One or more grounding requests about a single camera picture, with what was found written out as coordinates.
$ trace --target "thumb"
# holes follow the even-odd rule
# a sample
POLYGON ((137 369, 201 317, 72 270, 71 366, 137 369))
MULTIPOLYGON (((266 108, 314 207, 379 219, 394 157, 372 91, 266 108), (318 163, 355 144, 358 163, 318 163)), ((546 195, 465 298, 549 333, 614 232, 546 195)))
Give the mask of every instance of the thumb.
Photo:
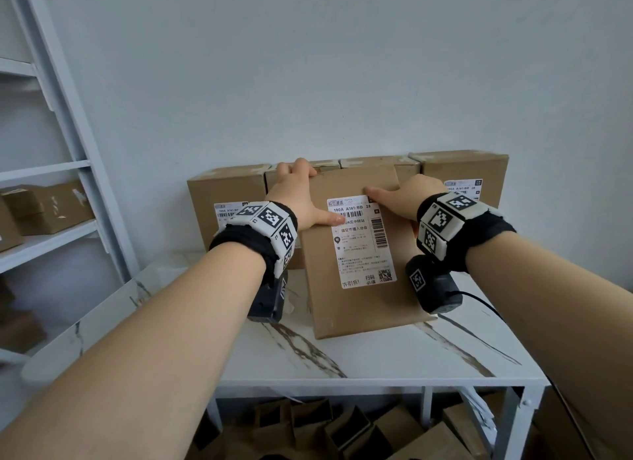
POLYGON ((391 193, 393 192, 390 192, 389 190, 385 190, 384 188, 380 188, 378 186, 365 187, 365 194, 368 197, 386 206, 388 206, 387 204, 389 203, 389 196, 391 195, 391 193))
POLYGON ((320 225, 329 225, 334 227, 345 223, 345 217, 334 212, 327 212, 315 208, 315 223, 320 225))

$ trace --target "barcode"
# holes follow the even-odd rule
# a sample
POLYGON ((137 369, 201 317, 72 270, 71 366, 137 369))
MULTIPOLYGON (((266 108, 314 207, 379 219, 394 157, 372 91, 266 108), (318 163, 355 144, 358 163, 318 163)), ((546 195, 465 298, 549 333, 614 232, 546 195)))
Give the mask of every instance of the barcode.
POLYGON ((374 231, 376 248, 387 248, 387 236, 385 235, 385 228, 382 225, 382 218, 372 218, 372 230, 374 231))

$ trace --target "finger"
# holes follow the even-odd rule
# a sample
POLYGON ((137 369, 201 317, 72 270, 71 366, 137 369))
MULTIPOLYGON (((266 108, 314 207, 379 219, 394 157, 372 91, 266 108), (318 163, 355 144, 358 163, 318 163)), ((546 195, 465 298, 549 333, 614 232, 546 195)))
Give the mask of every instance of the finger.
POLYGON ((315 208, 315 223, 319 225, 329 225, 334 227, 345 223, 345 217, 338 213, 328 212, 315 208))
POLYGON ((365 187, 365 194, 368 197, 377 201, 378 203, 382 203, 383 205, 386 205, 387 207, 389 207, 388 203, 389 203, 389 198, 390 198, 391 193, 393 192, 390 192, 389 190, 385 190, 384 188, 380 188, 378 186, 365 187))
POLYGON ((296 173, 299 176, 307 178, 310 176, 310 163, 305 159, 297 159, 292 166, 292 173, 296 173))
POLYGON ((286 176, 290 173, 290 166, 289 164, 285 163, 285 162, 281 162, 280 164, 277 165, 277 176, 278 177, 282 177, 282 176, 286 176))

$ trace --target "hand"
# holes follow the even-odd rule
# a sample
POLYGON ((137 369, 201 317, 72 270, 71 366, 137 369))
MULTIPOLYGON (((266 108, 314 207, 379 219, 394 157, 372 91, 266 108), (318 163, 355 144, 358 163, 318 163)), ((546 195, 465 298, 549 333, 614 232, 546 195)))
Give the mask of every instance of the hand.
POLYGON ((297 159, 293 165, 280 163, 277 184, 266 196, 266 200, 278 201, 292 210, 297 216, 299 231, 314 224, 336 226, 345 223, 344 216, 319 210, 312 203, 308 178, 316 175, 317 171, 305 159, 297 159))
POLYGON ((417 220, 418 208, 424 200, 443 192, 448 192, 448 189, 441 180, 421 174, 412 176, 402 184, 400 190, 394 192, 376 186, 365 187, 368 197, 409 220, 417 220))

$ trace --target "forearm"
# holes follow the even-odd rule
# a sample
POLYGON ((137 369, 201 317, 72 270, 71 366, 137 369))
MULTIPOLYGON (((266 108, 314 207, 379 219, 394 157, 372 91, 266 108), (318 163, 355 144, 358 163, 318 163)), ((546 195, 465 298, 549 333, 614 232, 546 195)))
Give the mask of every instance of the forearm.
POLYGON ((28 406, 0 436, 0 452, 182 458, 264 271, 243 245, 211 250, 28 406))
POLYGON ((598 434, 630 452, 633 294, 511 232, 471 248, 467 265, 598 434))

